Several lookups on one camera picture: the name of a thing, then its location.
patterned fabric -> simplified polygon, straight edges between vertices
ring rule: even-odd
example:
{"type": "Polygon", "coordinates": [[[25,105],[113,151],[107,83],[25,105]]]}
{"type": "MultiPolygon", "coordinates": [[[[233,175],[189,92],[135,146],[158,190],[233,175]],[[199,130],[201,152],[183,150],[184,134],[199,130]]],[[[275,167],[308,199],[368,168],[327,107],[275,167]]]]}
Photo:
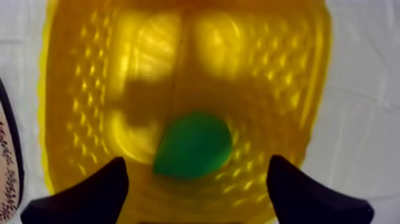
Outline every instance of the patterned fabric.
{"type": "Polygon", "coordinates": [[[20,185],[15,149],[1,104],[0,154],[0,223],[5,223],[17,211],[20,185]]]}

white tiled floor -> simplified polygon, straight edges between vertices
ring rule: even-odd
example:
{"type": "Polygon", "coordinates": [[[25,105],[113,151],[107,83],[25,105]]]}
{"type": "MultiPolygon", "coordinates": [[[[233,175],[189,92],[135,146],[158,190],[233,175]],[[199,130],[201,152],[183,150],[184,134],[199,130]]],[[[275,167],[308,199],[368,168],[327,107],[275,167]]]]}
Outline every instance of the white tiled floor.
{"type": "MultiPolygon", "coordinates": [[[[304,170],[359,197],[400,192],[400,1],[328,0],[329,77],[304,170]]],[[[26,171],[24,207],[47,194],[38,144],[38,56],[45,0],[0,0],[0,77],[26,171]]],[[[16,216],[11,223],[20,223],[16,216]]]]}

green object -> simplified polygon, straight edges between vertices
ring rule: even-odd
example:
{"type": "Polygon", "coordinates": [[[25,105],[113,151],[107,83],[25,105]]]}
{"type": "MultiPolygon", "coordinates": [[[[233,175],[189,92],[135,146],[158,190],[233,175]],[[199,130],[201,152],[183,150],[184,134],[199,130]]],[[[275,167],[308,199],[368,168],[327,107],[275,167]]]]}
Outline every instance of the green object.
{"type": "Polygon", "coordinates": [[[211,114],[193,112],[167,129],[153,169],[157,174],[174,178],[200,178],[219,169],[231,150],[225,122],[211,114]]]}

yellow translucent container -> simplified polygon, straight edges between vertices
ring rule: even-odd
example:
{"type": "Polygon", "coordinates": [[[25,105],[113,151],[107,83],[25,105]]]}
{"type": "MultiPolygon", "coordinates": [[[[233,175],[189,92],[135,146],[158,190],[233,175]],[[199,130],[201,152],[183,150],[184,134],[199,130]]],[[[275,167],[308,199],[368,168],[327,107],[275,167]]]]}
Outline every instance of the yellow translucent container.
{"type": "Polygon", "coordinates": [[[52,192],[116,156],[130,187],[118,223],[274,217],[265,184],[281,154],[299,166],[329,60],[322,0],[51,1],[40,135],[52,192]],[[195,181],[152,173],[165,127],[193,110],[229,125],[233,152],[195,181]]]}

yellow plastic basket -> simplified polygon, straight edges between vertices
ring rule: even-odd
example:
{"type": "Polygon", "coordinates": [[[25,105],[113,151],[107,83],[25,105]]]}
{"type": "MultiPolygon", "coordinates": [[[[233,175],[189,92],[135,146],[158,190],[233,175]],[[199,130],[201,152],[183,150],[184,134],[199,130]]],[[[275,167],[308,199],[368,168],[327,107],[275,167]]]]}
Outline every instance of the yellow plastic basket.
{"type": "Polygon", "coordinates": [[[130,188],[118,223],[274,217],[268,161],[302,163],[326,77],[322,0],[51,1],[43,40],[40,135],[52,192],[123,156],[130,188]],[[192,110],[227,122],[229,161],[195,181],[154,175],[164,128],[192,110]]]}

